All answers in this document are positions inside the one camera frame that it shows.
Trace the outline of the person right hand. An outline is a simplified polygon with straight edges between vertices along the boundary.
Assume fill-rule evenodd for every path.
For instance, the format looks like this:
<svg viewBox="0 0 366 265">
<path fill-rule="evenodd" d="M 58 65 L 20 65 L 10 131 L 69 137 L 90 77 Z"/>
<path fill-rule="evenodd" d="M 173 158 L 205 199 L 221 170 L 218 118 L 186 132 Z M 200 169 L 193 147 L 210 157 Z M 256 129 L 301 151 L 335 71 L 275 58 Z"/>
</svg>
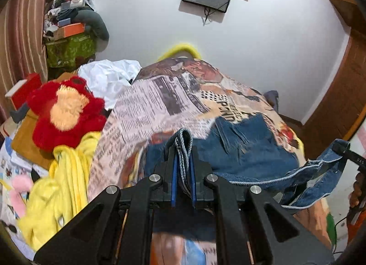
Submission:
<svg viewBox="0 0 366 265">
<path fill-rule="evenodd" d="M 356 207 L 359 204 L 359 198 L 362 195 L 362 183 L 359 181 L 355 181 L 353 185 L 353 192 L 350 194 L 349 197 L 349 204 L 350 207 Z"/>
</svg>

